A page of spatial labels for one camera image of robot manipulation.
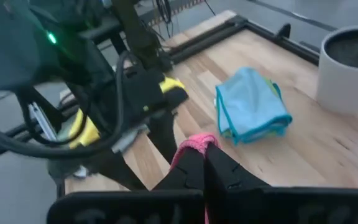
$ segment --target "black metal frame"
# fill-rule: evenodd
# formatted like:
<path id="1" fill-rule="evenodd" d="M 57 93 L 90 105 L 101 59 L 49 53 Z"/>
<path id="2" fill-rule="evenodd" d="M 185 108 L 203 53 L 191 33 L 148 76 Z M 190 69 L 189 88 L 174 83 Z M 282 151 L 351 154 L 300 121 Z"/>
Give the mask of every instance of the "black metal frame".
<path id="1" fill-rule="evenodd" d="M 305 59 L 306 61 L 311 62 L 314 65 L 318 65 L 319 53 L 302 46 L 289 39 L 290 34 L 290 24 L 285 24 L 282 29 L 276 34 L 272 31 L 257 25 L 256 23 L 247 20 L 241 16 L 234 16 L 231 19 L 228 19 L 226 22 L 217 26 L 204 34 L 201 34 L 194 39 L 189 40 L 179 46 L 172 48 L 168 54 L 171 57 L 173 63 L 180 63 L 191 56 L 201 52 L 204 49 L 228 38 L 232 35 L 235 35 L 238 32 L 243 30 L 249 30 L 254 32 L 257 35 L 281 46 L 282 48 L 288 50 L 289 52 L 294 53 L 295 55 Z M 68 119 L 72 116 L 75 111 L 78 109 L 76 101 L 71 101 L 58 108 L 59 112 L 63 114 L 63 120 Z M 17 138 L 20 141 L 27 142 L 31 139 L 30 134 L 26 130 L 26 125 L 22 124 L 8 132 L 6 132 L 11 138 Z M 58 184 L 58 197 L 61 197 L 65 194 L 64 181 Z"/>

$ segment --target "gray floor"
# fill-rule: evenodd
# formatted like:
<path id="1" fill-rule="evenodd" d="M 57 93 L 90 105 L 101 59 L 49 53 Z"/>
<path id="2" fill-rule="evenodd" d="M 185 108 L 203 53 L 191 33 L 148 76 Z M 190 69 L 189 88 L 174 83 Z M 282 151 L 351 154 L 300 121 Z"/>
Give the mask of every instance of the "gray floor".
<path id="1" fill-rule="evenodd" d="M 358 0 L 263 0 L 271 5 L 329 24 L 343 27 L 358 24 Z M 260 25 L 278 30 L 284 23 L 292 25 L 291 39 L 319 46 L 325 30 L 313 27 L 292 17 L 266 9 L 246 0 L 209 0 L 216 13 L 231 9 Z M 188 29 L 213 16 L 205 3 L 185 10 L 173 20 L 174 33 Z M 114 64 L 117 53 L 110 47 L 103 50 L 109 63 Z M 53 104 L 64 84 L 39 87 L 40 92 Z M 14 96 L 0 93 L 0 130 L 7 131 L 22 122 L 21 111 Z M 0 223 L 45 223 L 48 207 L 55 200 L 55 185 L 49 178 L 45 161 L 6 153 L 0 156 Z"/>

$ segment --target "microfiber cloth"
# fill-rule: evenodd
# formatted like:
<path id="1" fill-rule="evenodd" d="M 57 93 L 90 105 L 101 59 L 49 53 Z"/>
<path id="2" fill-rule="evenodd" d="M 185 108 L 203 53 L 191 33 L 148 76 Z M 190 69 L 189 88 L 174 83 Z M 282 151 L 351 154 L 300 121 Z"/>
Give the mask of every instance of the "microfiber cloth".
<path id="1" fill-rule="evenodd" d="M 216 86 L 216 109 L 219 132 L 234 144 L 283 136 L 292 122 L 279 87 L 252 68 L 241 68 Z"/>
<path id="2" fill-rule="evenodd" d="M 172 170 L 178 164 L 179 159 L 187 149 L 197 150 L 205 158 L 206 149 L 209 143 L 213 143 L 216 147 L 220 148 L 218 140 L 212 133 L 202 133 L 202 134 L 195 134 L 190 136 L 186 141 L 183 141 L 179 145 L 179 148 L 172 159 L 170 170 Z M 209 223 L 208 212 L 207 209 L 205 208 L 205 224 L 208 223 Z"/>

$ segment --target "plant pot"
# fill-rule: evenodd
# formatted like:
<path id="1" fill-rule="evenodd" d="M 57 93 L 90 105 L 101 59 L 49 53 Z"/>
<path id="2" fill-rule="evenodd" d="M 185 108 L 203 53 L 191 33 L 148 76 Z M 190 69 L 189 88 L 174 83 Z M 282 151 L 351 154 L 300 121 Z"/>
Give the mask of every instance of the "plant pot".
<path id="1" fill-rule="evenodd" d="M 317 102 L 327 110 L 358 113 L 358 26 L 327 35 L 321 45 Z"/>

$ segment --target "yellow part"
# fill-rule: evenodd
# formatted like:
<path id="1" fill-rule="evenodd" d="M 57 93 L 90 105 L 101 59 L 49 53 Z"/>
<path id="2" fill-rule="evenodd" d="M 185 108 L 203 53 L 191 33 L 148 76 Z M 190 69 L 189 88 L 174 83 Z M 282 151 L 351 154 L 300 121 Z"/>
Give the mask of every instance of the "yellow part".
<path id="1" fill-rule="evenodd" d="M 180 87 L 182 89 L 185 89 L 185 86 L 184 84 L 182 84 L 181 81 L 172 78 L 165 77 L 165 80 L 160 83 L 160 88 L 162 93 L 166 93 L 167 91 L 175 87 Z M 73 126 L 70 129 L 70 133 L 69 133 L 70 137 L 73 136 L 76 133 L 76 131 L 80 128 L 82 117 L 83 117 L 83 112 L 82 110 L 79 109 L 76 114 Z M 100 136 L 99 136 L 98 129 L 93 124 L 92 120 L 89 117 L 87 117 L 84 131 L 76 140 L 70 143 L 70 148 L 73 149 L 77 147 L 79 144 L 83 146 L 87 146 L 99 138 Z"/>

